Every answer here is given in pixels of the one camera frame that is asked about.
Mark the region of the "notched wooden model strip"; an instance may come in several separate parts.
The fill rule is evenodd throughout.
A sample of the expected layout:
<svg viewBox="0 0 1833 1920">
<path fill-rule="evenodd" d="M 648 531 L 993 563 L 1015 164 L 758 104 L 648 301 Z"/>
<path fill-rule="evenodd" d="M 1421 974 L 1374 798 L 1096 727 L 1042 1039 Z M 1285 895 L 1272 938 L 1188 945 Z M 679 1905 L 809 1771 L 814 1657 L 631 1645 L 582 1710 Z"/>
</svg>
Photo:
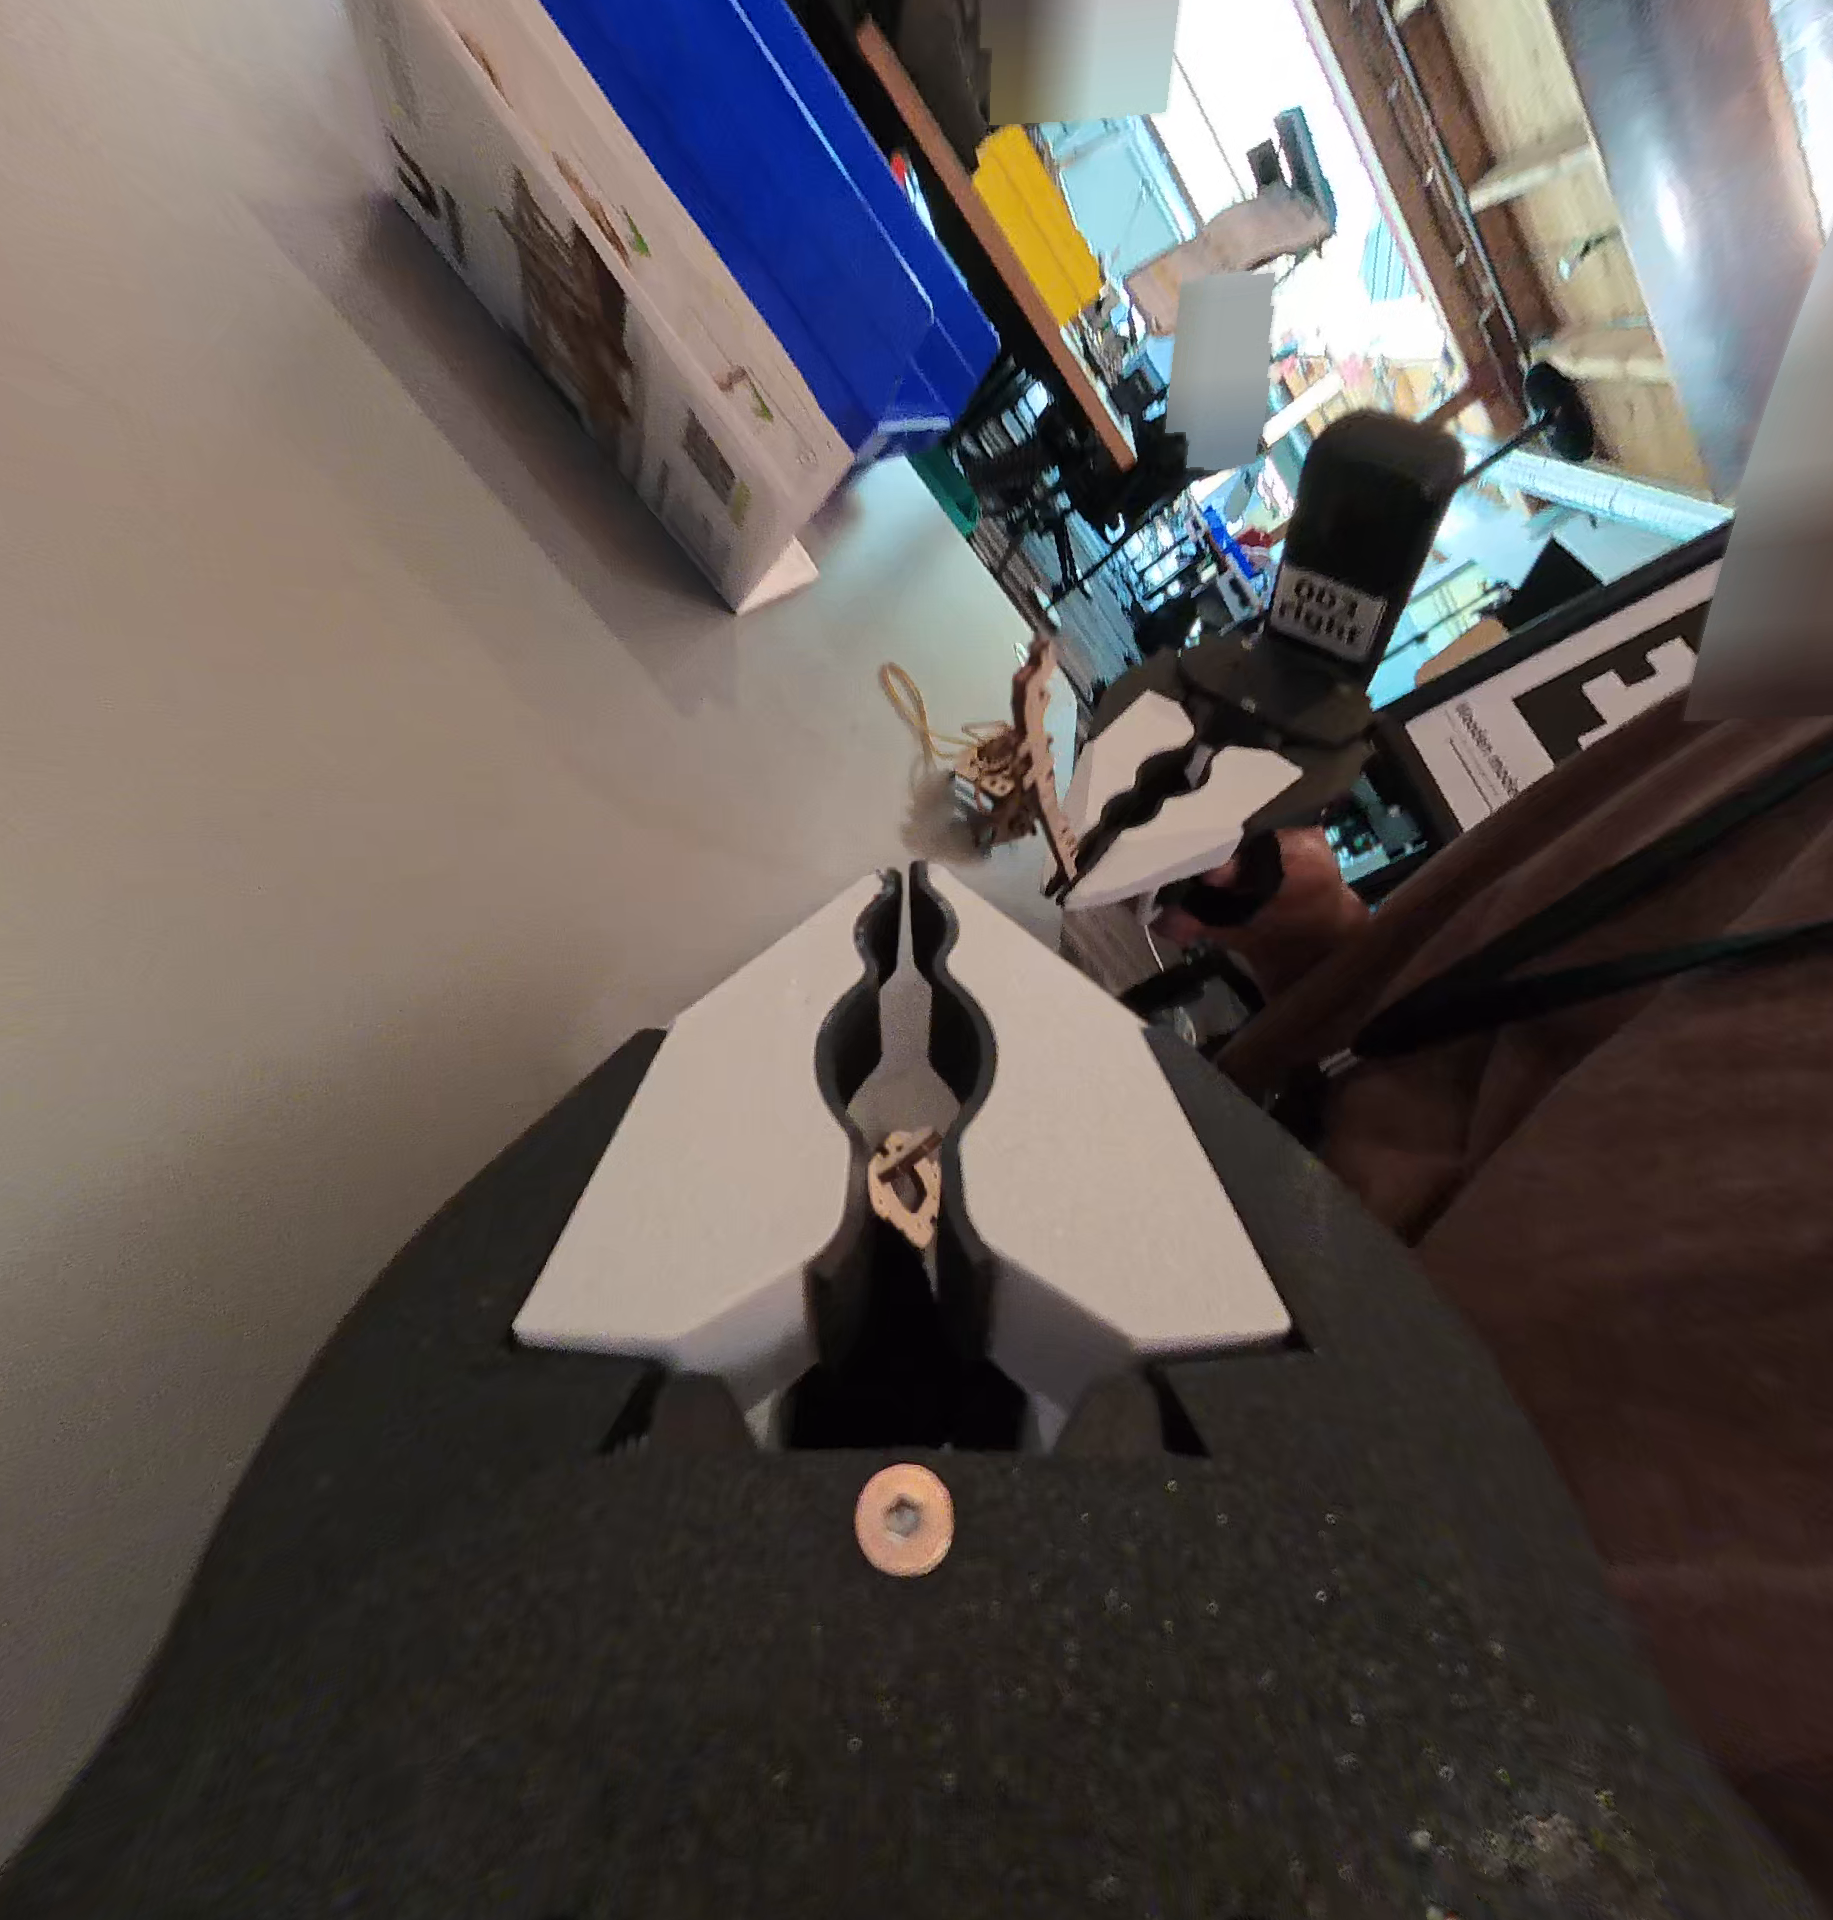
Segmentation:
<svg viewBox="0 0 1833 1920">
<path fill-rule="evenodd" d="M 1060 681 L 1050 635 L 1032 635 L 1011 685 L 1011 795 L 999 807 L 1008 838 L 1040 831 L 1048 849 L 1045 895 L 1066 903 L 1077 880 L 1077 834 L 1054 772 L 1048 707 Z"/>
</svg>

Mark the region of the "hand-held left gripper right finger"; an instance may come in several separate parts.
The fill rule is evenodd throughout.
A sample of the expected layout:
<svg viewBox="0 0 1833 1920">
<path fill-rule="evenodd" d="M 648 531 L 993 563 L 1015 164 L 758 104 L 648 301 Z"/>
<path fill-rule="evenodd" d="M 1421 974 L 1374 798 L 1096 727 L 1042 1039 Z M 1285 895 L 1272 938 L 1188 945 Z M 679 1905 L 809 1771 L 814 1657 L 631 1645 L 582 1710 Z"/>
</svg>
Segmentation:
<svg viewBox="0 0 1833 1920">
<path fill-rule="evenodd" d="M 937 1302 L 1025 1399 L 1027 1448 L 1145 1367 L 1282 1351 L 1294 1318 L 1145 1022 L 930 864 L 908 958 L 956 1104 Z"/>
</svg>

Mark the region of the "person's right hand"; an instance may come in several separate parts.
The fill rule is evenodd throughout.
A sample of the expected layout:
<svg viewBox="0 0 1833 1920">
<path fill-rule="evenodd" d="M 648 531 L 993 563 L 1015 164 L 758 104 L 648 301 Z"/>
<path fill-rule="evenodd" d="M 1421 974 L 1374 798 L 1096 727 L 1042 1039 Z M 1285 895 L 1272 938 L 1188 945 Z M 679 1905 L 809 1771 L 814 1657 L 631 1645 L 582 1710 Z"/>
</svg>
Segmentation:
<svg viewBox="0 0 1833 1920">
<path fill-rule="evenodd" d="M 1207 895 L 1252 909 L 1221 924 L 1171 900 L 1154 913 L 1151 932 L 1175 948 L 1214 945 L 1233 954 L 1265 1000 L 1288 993 L 1370 921 L 1322 830 L 1249 838 L 1224 867 L 1193 877 L 1188 899 Z"/>
</svg>

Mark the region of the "black framed marker sign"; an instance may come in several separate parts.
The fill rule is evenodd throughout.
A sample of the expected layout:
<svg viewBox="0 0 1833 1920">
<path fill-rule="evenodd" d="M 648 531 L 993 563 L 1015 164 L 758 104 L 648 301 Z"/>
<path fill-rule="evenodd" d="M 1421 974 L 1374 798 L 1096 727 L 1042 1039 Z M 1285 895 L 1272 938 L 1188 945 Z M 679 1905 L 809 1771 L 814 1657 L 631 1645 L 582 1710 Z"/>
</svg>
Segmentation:
<svg viewBox="0 0 1833 1920">
<path fill-rule="evenodd" d="M 1688 541 L 1379 714 L 1382 765 L 1432 849 L 1688 690 L 1725 547 L 1729 531 Z"/>
</svg>

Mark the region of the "white printed cardboard box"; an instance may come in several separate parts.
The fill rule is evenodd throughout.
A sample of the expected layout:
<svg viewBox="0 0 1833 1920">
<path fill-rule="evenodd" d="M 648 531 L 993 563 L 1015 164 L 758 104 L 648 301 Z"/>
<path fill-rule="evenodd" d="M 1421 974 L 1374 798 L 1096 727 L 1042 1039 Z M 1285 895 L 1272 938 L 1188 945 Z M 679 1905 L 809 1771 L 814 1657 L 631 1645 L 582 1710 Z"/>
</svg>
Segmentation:
<svg viewBox="0 0 1833 1920">
<path fill-rule="evenodd" d="M 540 4 L 351 4 L 402 210 L 731 613 L 817 580 L 855 453 Z"/>
</svg>

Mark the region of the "black round-base stand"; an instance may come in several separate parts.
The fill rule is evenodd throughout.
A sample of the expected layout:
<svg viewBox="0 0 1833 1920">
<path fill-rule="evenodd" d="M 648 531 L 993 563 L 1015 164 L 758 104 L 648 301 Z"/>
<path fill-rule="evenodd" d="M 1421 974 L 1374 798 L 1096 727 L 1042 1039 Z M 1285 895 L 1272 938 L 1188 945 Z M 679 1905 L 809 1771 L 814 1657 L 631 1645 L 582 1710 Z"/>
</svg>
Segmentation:
<svg viewBox="0 0 1833 1920">
<path fill-rule="evenodd" d="M 1506 456 L 1526 450 L 1526 444 L 1542 444 L 1553 460 L 1569 466 L 1585 466 L 1600 450 L 1600 433 L 1581 388 L 1546 359 L 1532 361 L 1524 374 L 1524 426 L 1468 466 L 1457 486 L 1475 486 Z"/>
</svg>

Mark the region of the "blue plastic bin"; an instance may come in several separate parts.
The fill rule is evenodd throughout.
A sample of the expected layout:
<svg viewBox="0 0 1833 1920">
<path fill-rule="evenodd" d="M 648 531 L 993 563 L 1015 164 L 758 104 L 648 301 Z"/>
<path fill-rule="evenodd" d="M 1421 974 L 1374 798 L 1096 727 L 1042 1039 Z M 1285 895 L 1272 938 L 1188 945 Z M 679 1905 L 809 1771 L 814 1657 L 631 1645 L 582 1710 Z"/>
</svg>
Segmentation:
<svg viewBox="0 0 1833 1920">
<path fill-rule="evenodd" d="M 544 14 L 856 466 L 937 444 L 999 332 L 787 4 Z"/>
</svg>

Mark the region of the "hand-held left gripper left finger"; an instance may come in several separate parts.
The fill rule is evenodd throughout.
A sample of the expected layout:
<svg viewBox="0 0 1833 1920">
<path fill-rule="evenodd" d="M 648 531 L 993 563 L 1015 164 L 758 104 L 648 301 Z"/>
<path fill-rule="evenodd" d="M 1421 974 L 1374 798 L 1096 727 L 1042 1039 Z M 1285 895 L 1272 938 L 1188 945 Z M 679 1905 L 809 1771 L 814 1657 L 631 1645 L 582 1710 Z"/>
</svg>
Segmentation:
<svg viewBox="0 0 1833 1920">
<path fill-rule="evenodd" d="M 718 1380 L 761 1435 L 817 1361 L 811 1266 L 856 1199 L 904 876 L 868 873 L 663 1032 L 511 1334 Z"/>
</svg>

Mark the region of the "dark round ceiling duct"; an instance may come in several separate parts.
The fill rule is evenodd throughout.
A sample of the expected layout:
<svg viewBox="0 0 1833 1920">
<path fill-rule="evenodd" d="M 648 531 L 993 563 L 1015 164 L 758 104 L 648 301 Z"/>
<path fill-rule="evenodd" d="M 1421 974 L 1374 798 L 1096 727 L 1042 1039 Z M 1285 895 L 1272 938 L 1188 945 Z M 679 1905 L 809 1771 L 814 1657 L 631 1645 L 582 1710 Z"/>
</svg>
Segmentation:
<svg viewBox="0 0 1833 1920">
<path fill-rule="evenodd" d="M 1734 496 L 1825 238 L 1766 4 L 1550 4 L 1706 482 Z"/>
</svg>

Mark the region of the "silver spiral ceiling duct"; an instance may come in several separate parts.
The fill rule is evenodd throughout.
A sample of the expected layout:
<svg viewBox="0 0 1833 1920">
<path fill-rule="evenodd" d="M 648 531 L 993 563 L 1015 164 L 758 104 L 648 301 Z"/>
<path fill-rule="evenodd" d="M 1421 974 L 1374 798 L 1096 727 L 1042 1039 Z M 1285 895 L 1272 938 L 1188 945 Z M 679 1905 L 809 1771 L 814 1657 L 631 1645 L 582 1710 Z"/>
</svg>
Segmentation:
<svg viewBox="0 0 1833 1920">
<path fill-rule="evenodd" d="M 1732 522 L 1734 512 L 1702 496 L 1630 476 L 1595 463 L 1563 463 L 1530 444 L 1494 449 L 1467 472 L 1467 486 L 1497 486 L 1574 514 L 1621 522 L 1664 541 L 1698 541 Z"/>
</svg>

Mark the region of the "small wooden model piece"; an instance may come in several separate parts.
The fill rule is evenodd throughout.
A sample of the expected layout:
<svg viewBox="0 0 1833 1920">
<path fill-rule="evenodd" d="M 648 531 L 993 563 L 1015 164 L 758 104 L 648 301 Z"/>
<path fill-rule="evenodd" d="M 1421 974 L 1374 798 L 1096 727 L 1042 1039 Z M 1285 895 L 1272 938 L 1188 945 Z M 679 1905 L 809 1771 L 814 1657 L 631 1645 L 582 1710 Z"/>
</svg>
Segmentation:
<svg viewBox="0 0 1833 1920">
<path fill-rule="evenodd" d="M 888 1131 L 865 1168 L 872 1214 L 913 1251 L 930 1254 L 944 1204 L 944 1134 L 936 1126 Z"/>
</svg>

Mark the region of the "yellow plastic bin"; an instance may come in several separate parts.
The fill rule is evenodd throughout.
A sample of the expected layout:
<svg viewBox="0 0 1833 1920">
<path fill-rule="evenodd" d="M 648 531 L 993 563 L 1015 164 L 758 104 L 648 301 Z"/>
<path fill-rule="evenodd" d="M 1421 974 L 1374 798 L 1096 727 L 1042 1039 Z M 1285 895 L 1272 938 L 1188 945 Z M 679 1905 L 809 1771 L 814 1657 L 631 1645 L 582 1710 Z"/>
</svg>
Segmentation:
<svg viewBox="0 0 1833 1920">
<path fill-rule="evenodd" d="M 993 130 L 976 150 L 972 189 L 1018 258 L 1060 329 L 1102 294 L 1102 265 L 1077 229 L 1066 189 L 1022 125 Z"/>
</svg>

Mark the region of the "wooden workbench top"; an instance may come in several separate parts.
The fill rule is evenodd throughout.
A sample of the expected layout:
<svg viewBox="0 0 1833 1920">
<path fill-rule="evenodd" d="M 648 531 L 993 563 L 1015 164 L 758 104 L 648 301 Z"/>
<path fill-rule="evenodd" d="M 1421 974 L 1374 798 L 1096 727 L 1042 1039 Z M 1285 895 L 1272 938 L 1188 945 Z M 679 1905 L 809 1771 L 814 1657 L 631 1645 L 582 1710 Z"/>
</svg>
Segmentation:
<svg viewBox="0 0 1833 1920">
<path fill-rule="evenodd" d="M 957 156 L 926 102 L 917 95 L 904 60 L 872 18 L 856 21 L 855 39 L 862 66 L 895 109 L 930 177 L 936 177 L 957 225 L 966 229 L 970 255 L 977 271 L 999 280 L 999 310 L 1003 317 L 1012 317 L 1012 326 L 1003 329 L 1012 356 L 1027 361 L 1042 384 L 1084 421 L 1104 463 L 1115 472 L 1128 473 L 1136 463 L 1136 449 L 1125 433 L 1123 418 L 1110 411 L 1104 389 L 1073 352 L 1066 329 L 1054 320 L 1048 301 L 1027 278 L 1022 258 L 983 205 L 972 177 L 957 164 Z"/>
</svg>

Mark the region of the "yellow rubber band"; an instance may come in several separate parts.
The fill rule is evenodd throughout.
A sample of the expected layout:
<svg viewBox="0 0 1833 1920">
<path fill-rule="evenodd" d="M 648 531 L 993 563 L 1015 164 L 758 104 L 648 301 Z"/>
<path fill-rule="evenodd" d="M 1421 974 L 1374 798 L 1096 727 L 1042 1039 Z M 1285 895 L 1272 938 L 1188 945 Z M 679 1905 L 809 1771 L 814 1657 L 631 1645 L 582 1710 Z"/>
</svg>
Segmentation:
<svg viewBox="0 0 1833 1920">
<path fill-rule="evenodd" d="M 920 688 L 898 661 L 881 661 L 876 688 L 913 745 L 920 750 L 924 765 L 953 765 L 966 750 L 964 737 L 936 730 Z"/>
</svg>

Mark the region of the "small wooden model assembly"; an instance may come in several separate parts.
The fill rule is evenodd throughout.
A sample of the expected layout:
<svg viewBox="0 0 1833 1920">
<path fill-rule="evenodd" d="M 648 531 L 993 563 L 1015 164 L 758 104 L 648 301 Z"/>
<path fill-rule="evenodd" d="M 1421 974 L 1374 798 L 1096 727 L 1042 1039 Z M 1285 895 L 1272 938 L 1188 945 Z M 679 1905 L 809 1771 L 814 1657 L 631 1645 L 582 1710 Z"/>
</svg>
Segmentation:
<svg viewBox="0 0 1833 1920">
<path fill-rule="evenodd" d="M 950 798 L 960 815 L 970 849 L 977 854 L 1015 846 L 1042 825 L 1040 802 L 1027 784 L 1027 740 L 1012 726 L 972 723 L 940 740 L 940 769 Z"/>
</svg>

